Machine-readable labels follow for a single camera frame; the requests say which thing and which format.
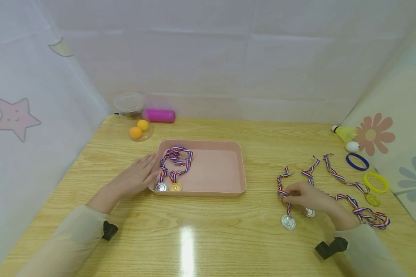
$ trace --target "orange flower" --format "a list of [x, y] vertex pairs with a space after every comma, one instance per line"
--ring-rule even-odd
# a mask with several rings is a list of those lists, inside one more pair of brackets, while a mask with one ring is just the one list
[[393, 119], [386, 117], [382, 120], [382, 114], [377, 113], [372, 120], [371, 117], [365, 117], [364, 122], [360, 127], [357, 127], [357, 135], [354, 138], [359, 143], [361, 151], [365, 149], [365, 152], [372, 156], [374, 155], [374, 146], [376, 146], [382, 154], [388, 153], [384, 143], [393, 142], [396, 136], [392, 132], [385, 132], [393, 125]]

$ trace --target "blue bracelet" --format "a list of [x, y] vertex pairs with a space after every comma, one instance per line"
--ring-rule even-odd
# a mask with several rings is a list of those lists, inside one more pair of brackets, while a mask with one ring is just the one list
[[[363, 161], [363, 163], [365, 164], [366, 168], [363, 169], [362, 167], [359, 167], [356, 164], [352, 163], [351, 160], [349, 159], [350, 156], [354, 156], [354, 157], [358, 158], [359, 160]], [[346, 157], [346, 160], [347, 160], [347, 163], [351, 167], [353, 167], [354, 169], [360, 170], [360, 171], [365, 171], [365, 170], [369, 169], [369, 167], [370, 167], [370, 164], [368, 163], [368, 160], [366, 160], [364, 157], [362, 157], [361, 155], [356, 154], [356, 153], [350, 153], [350, 154], [348, 154], [347, 157]]]

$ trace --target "pink tray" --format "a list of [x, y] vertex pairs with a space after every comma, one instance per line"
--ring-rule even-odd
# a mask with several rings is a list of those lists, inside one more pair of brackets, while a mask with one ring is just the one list
[[[154, 185], [150, 186], [157, 195], [187, 195], [187, 196], [239, 196], [247, 188], [245, 171], [243, 169], [242, 150], [233, 141], [204, 141], [204, 140], [164, 140], [159, 145], [159, 156], [173, 146], [183, 146], [193, 151], [193, 162], [187, 173], [178, 177], [182, 185], [180, 192], [158, 192]], [[165, 166], [171, 170], [181, 169], [172, 161], [165, 161]], [[171, 181], [165, 178], [167, 187]]]

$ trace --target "orange ping pong ball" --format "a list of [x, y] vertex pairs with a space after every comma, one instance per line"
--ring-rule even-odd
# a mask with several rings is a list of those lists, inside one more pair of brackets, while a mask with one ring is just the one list
[[132, 138], [139, 138], [142, 135], [142, 130], [139, 127], [129, 129], [129, 136]]
[[140, 130], [145, 131], [148, 129], [148, 122], [144, 119], [141, 119], [139, 122], [137, 122], [137, 127], [139, 127]]

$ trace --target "plastic lid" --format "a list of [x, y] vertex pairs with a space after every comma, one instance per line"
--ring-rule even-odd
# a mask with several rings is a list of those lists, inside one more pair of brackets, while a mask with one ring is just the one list
[[131, 113], [143, 108], [143, 95], [138, 92], [124, 92], [114, 98], [114, 106], [122, 113]]

